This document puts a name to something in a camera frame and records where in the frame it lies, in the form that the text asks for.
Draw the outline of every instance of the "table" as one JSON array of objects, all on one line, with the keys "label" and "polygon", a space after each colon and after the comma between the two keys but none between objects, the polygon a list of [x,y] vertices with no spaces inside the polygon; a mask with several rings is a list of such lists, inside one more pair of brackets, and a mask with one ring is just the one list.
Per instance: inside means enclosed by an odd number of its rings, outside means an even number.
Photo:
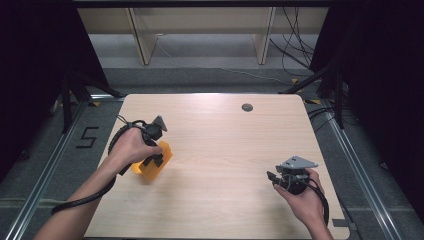
[{"label": "table", "polygon": [[[253,110],[246,112],[248,103]],[[273,189],[266,171],[293,155],[319,164],[329,229],[346,239],[344,219],[305,107],[297,95],[129,95],[128,121],[162,115],[173,157],[153,182],[130,170],[117,178],[86,237],[307,239],[308,231]],[[111,132],[123,126],[116,121]],[[107,147],[102,159],[107,154]]]}]

